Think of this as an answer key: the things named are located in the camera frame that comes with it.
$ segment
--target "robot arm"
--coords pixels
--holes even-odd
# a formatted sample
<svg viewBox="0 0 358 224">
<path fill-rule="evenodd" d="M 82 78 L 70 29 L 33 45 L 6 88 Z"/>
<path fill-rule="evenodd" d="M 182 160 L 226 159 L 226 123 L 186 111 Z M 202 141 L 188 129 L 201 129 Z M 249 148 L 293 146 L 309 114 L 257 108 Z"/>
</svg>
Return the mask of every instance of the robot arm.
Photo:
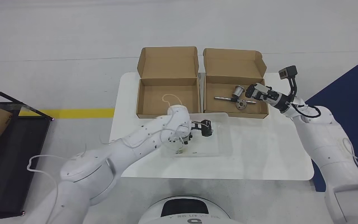
<svg viewBox="0 0 358 224">
<path fill-rule="evenodd" d="M 250 85 L 246 97 L 267 102 L 293 120 L 304 149 L 326 182 L 325 201 L 334 223 L 358 223 L 358 168 L 347 134 L 327 108 L 308 106 L 295 97 L 295 66 L 279 74 L 290 82 L 288 96 L 257 83 Z"/>
<path fill-rule="evenodd" d="M 53 190 L 25 223 L 82 223 L 88 207 L 106 199 L 131 164 L 164 142 L 187 144 L 192 129 L 201 130 L 203 136 L 212 134 L 208 120 L 196 122 L 192 127 L 185 106 L 171 106 L 167 114 L 106 147 L 79 153 L 67 161 L 60 171 L 62 182 L 58 185 L 58 192 Z M 51 211 L 56 196 L 58 199 Z"/>
</svg>

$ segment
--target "cardboard box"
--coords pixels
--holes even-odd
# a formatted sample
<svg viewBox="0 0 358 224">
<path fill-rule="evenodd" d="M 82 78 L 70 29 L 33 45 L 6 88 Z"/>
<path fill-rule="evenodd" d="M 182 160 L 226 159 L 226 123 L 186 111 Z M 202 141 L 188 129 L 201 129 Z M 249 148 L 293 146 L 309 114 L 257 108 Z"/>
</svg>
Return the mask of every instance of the cardboard box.
<svg viewBox="0 0 358 224">
<path fill-rule="evenodd" d="M 226 112 L 229 116 L 241 118 L 265 118 L 269 107 L 265 102 L 257 101 L 243 110 L 236 103 L 214 100 L 214 96 L 231 97 L 236 85 L 245 89 L 254 83 L 265 84 L 263 75 L 266 65 L 262 54 L 254 50 L 204 49 L 204 112 Z M 241 94 L 240 99 L 247 99 Z"/>
<path fill-rule="evenodd" d="M 166 115 L 165 94 L 174 94 L 188 108 L 200 113 L 199 63 L 195 46 L 143 48 L 138 62 L 139 82 L 136 114 L 139 118 Z M 166 96 L 171 105 L 180 104 L 174 96 Z"/>
<path fill-rule="evenodd" d="M 5 131 L 6 127 L 9 125 L 11 118 L 12 113 L 0 109 L 0 136 Z"/>
</svg>

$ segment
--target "yellow stripe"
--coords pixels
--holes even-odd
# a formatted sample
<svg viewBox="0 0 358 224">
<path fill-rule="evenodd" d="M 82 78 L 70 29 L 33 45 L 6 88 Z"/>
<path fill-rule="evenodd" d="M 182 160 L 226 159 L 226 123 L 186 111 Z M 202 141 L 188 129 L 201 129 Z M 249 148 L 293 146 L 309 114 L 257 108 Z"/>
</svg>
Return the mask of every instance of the yellow stripe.
<svg viewBox="0 0 358 224">
<path fill-rule="evenodd" d="M 114 108 L 40 110 L 57 119 L 113 118 Z M 38 116 L 32 111 L 21 111 L 20 116 Z"/>
</svg>

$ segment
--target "gray floor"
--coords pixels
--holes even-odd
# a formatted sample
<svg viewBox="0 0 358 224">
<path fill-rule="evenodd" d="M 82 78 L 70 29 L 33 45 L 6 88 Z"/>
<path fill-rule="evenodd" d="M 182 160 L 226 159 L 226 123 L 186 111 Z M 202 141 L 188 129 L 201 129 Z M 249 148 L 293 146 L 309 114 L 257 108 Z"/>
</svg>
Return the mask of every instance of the gray floor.
<svg viewBox="0 0 358 224">
<path fill-rule="evenodd" d="M 145 46 L 258 50 L 268 72 L 298 66 L 308 99 L 357 64 L 358 1 L 2 0 L 0 90 L 39 109 L 114 108 L 120 77 Z M 101 146 L 111 119 L 56 120 L 43 153 L 70 157 Z M 39 168 L 58 178 L 62 161 Z M 35 174 L 26 203 L 53 188 Z M 136 223 L 156 201 L 197 195 L 243 223 L 331 223 L 308 181 L 123 178 L 85 223 Z M 25 217 L 0 220 L 23 223 Z"/>
</svg>

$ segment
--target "white table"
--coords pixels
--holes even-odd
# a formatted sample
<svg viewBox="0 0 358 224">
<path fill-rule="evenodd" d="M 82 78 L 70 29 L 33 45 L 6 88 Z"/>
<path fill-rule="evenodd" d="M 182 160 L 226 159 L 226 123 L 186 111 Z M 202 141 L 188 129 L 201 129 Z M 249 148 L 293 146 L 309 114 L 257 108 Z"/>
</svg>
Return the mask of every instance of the white table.
<svg viewBox="0 0 358 224">
<path fill-rule="evenodd" d="M 268 86 L 289 92 L 286 80 L 278 73 L 264 76 Z M 135 114 L 138 83 L 136 72 L 122 76 L 110 140 L 136 130 L 146 122 Z M 269 106 L 264 119 L 229 118 L 233 145 L 231 156 L 163 157 L 157 150 L 128 167 L 125 177 L 189 179 L 309 180 L 313 176 L 293 122 Z"/>
</svg>

